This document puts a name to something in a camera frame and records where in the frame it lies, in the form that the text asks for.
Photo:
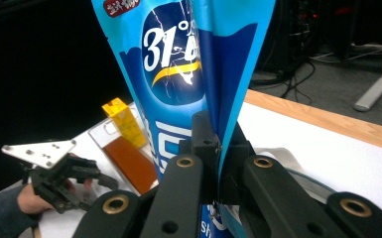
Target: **yellow package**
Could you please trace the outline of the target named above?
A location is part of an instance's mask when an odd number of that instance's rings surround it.
[[[136,148],[141,148],[147,144],[147,139],[139,128],[134,115],[122,100],[116,97],[104,104],[102,108],[106,115],[113,120],[122,136]]]

